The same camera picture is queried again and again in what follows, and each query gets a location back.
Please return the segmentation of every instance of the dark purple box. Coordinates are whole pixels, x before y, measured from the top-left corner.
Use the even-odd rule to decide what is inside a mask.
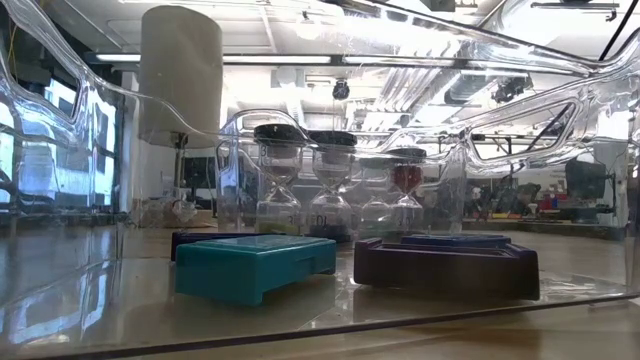
[[[473,248],[358,241],[354,281],[424,290],[433,297],[540,298],[538,254],[513,244]]]

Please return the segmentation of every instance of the ceiling light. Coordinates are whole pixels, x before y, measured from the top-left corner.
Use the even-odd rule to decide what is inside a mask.
[[[98,62],[106,63],[139,63],[140,54],[88,54],[87,61],[92,57]],[[331,56],[318,55],[224,55],[225,65],[234,64],[329,64]]]
[[[336,79],[333,76],[328,75],[307,75],[305,76],[305,81],[308,83],[322,83],[331,85],[336,81]]]
[[[140,62],[140,54],[97,54],[96,59],[104,62]]]
[[[476,76],[508,76],[508,77],[527,77],[526,72],[517,71],[502,71],[502,70],[461,70],[462,75],[476,75]]]
[[[346,64],[359,65],[378,65],[391,64],[398,66],[416,66],[416,67],[451,67],[454,60],[437,59],[437,58],[411,58],[411,57],[394,57],[394,56],[345,56],[343,61]]]
[[[317,55],[224,55],[225,65],[233,64],[329,64],[331,56]]]
[[[296,20],[296,34],[305,40],[315,40],[322,33],[320,22],[310,18],[306,11]]]

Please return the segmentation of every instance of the computer monitor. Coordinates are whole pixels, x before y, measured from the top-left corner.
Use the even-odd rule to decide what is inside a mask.
[[[184,159],[184,186],[193,190],[215,189],[216,161],[213,157]]]
[[[571,159],[564,170],[567,178],[567,195],[585,200],[604,197],[607,182],[607,168],[604,164]]]

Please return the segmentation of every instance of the hourglass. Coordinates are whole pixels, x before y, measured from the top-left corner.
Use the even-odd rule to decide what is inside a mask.
[[[254,129],[258,144],[258,166],[275,186],[256,209],[258,233],[300,233],[300,202],[287,184],[302,168],[305,139],[298,128],[288,124],[260,125]]]
[[[391,182],[402,192],[402,196],[391,204],[391,221],[398,231],[422,229],[424,210],[411,193],[422,184],[421,164],[427,152],[419,148],[400,148],[388,151],[396,156],[392,159]]]
[[[361,158],[362,184],[371,195],[361,211],[360,238],[380,236],[389,231],[391,222],[391,207],[384,199],[388,193],[389,184],[386,159]]]
[[[357,138],[344,131],[314,131],[313,173],[324,189],[309,206],[309,235],[346,242],[351,240],[351,206],[338,192],[351,175]]]

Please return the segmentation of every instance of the teal plastic box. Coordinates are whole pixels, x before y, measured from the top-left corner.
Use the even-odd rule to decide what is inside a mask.
[[[261,235],[199,241],[177,248],[175,290],[256,306],[266,291],[335,270],[333,240]]]

